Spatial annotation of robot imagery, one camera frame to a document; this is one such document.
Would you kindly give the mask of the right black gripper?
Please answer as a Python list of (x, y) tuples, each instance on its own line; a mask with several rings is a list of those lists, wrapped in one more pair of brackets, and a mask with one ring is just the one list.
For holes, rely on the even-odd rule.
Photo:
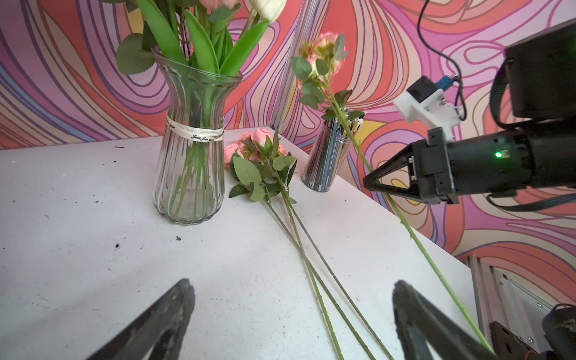
[[(381, 178), (407, 168), (408, 187)], [(448, 142), (439, 130), (407, 145), (363, 179), (364, 188), (418, 203), (459, 196), (513, 195), (525, 188), (575, 185), (575, 122), (558, 121)]]

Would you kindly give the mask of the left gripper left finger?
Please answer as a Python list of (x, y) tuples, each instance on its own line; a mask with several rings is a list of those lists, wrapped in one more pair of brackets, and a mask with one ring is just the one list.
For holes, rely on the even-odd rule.
[(181, 279), (89, 358), (178, 359), (195, 300), (190, 281)]

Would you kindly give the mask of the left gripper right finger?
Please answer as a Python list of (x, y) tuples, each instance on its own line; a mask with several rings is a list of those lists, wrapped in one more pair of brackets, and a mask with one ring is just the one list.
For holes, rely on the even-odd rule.
[(458, 327), (404, 280), (392, 294), (397, 336), (405, 359), (495, 359), (496, 356)]

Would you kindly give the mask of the pink peach rose spray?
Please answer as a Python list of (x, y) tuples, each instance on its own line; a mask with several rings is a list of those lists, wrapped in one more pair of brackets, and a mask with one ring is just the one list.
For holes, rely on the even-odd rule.
[[(393, 355), (377, 335), (366, 317), (362, 314), (358, 305), (354, 302), (344, 285), (338, 279), (338, 276), (329, 265), (327, 259), (323, 256), (320, 248), (312, 238), (310, 232), (296, 211), (296, 201), (291, 196), (290, 185), (297, 168), (297, 158), (292, 156), (290, 152), (281, 145), (279, 133), (264, 127), (258, 127), (243, 133), (237, 141), (227, 145), (223, 150), (223, 160), (225, 167), (229, 171), (230, 168), (227, 166), (227, 162), (230, 161), (231, 154), (234, 153), (236, 149), (238, 149), (239, 155), (244, 159), (251, 162), (261, 163), (259, 170), (261, 171), (262, 179), (267, 185), (268, 192), (271, 195), (271, 204), (280, 215), (281, 220), (285, 222), (290, 230), (292, 229), (290, 218), (293, 218), (294, 223), (298, 228), (299, 237), (303, 244), (305, 253), (307, 254), (311, 265), (315, 268), (318, 277), (323, 280), (323, 283), (331, 294), (331, 296), (326, 295), (326, 292), (319, 285), (320, 292), (322, 293), (325, 302), (325, 307), (334, 328), (334, 333), (336, 334), (335, 320), (338, 318), (343, 321), (346, 326), (346, 331), (352, 335), (364, 354), (369, 359), (376, 358), (375, 353), (370, 350), (365, 337), (362, 336), (359, 330), (353, 325), (353, 321), (345, 312), (344, 306), (337, 300), (337, 296), (343, 296), (346, 300), (346, 305), (351, 308), (354, 315), (359, 319), (367, 333), (375, 341), (383, 355), (387, 359), (392, 359)], [(291, 203), (291, 217), (288, 215), (287, 207), (285, 206), (285, 203), (288, 203), (288, 201)]]

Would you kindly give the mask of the light pink rose stem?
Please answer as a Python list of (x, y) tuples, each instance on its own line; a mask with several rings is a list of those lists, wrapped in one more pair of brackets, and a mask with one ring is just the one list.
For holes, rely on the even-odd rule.
[(299, 231), (297, 226), (294, 223), (292, 211), (290, 210), (290, 201), (285, 203), (288, 215), (291, 217), (291, 227), (285, 224), (284, 221), (281, 220), (280, 215), (276, 212), (272, 205), (271, 198), (272, 196), (269, 194), (269, 189), (267, 188), (266, 183), (262, 178), (262, 174), (260, 171), (260, 162), (251, 162), (249, 160), (244, 159), (239, 155), (239, 149), (237, 148), (234, 153), (231, 154), (231, 158), (229, 162), (226, 163), (229, 167), (229, 171), (232, 174), (232, 177), (238, 181), (237, 186), (235, 186), (229, 193), (229, 197), (236, 197), (239, 196), (240, 193), (248, 194), (250, 200), (254, 203), (263, 202), (268, 207), (268, 210), (273, 214), (276, 221), (279, 223), (281, 229), (286, 233), (288, 239), (292, 242), (294, 247), (298, 251), (298, 255), (301, 258), (301, 261), (304, 264), (304, 268), (307, 271), (308, 280), (310, 281), (313, 291), (315, 292), (316, 300), (319, 305), (319, 309), (321, 314), (324, 318), (324, 322), (327, 327), (327, 331), (331, 338), (332, 346), (334, 347), (334, 351), (336, 353), (337, 359), (344, 359), (341, 346), (338, 342), (337, 336), (335, 334), (332, 321), (329, 316), (329, 312), (326, 309), (326, 305), (320, 292), (319, 285), (325, 291), (325, 294), (331, 296), (329, 290), (327, 289), (326, 285), (323, 283), (323, 280), (318, 277), (318, 274), (315, 268), (311, 265), (311, 262), (308, 259), (307, 254), (305, 253), (302, 240), (299, 237)]

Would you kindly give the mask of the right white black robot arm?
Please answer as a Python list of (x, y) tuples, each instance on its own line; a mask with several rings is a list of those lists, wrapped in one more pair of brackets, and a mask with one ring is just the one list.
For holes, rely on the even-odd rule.
[(428, 137), (366, 175), (366, 189), (428, 204), (484, 194), (495, 204), (526, 188), (575, 185), (574, 20), (505, 49), (489, 94), (499, 132), (455, 140), (461, 121), (444, 96), (452, 84), (423, 76), (395, 99), (408, 122), (428, 126)]

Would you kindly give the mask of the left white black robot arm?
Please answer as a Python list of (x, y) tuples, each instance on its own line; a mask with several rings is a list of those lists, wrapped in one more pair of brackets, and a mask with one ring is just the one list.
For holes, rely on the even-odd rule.
[[(530, 340), (502, 323), (488, 326), (484, 348), (413, 286), (394, 285), (394, 320), (405, 359), (574, 359), (575, 306), (558, 304), (540, 316), (540, 335)], [(187, 279), (172, 286), (92, 359), (178, 359), (195, 306)]]

